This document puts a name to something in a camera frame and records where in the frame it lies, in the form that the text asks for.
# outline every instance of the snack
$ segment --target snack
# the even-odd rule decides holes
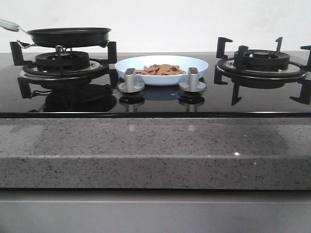
[[[143,69],[137,69],[137,74],[145,75],[174,75],[174,74],[186,74],[186,72],[179,68],[179,66],[171,66],[168,64],[157,65],[154,64],[150,67],[144,67]]]

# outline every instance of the black frying pan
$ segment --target black frying pan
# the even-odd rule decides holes
[[[21,29],[18,24],[3,19],[0,19],[0,27],[14,32]],[[75,48],[96,45],[106,47],[110,31],[110,28],[50,28],[26,33],[32,36],[33,42],[38,46],[55,48],[60,45],[64,48]]]

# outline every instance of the gas stove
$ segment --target gas stove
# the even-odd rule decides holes
[[[200,91],[145,85],[133,93],[118,88],[124,79],[113,64],[142,54],[117,57],[116,42],[94,54],[56,46],[29,61],[27,45],[11,42],[15,66],[0,69],[0,117],[311,117],[310,59],[281,52],[276,41],[275,51],[240,46],[228,58],[231,40],[220,37],[216,55],[181,54],[209,64]]]

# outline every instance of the silver knob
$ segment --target silver knob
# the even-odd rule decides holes
[[[188,83],[179,83],[179,88],[189,92],[199,92],[206,89],[206,85],[199,81],[199,71],[195,67],[189,67],[188,69],[189,80]]]
[[[134,68],[129,68],[125,71],[124,82],[118,85],[121,92],[133,93],[145,88],[144,83],[136,81],[135,74],[136,70]]]

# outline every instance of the speckled stone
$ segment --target speckled stone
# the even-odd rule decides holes
[[[311,189],[308,118],[0,119],[2,188]]]

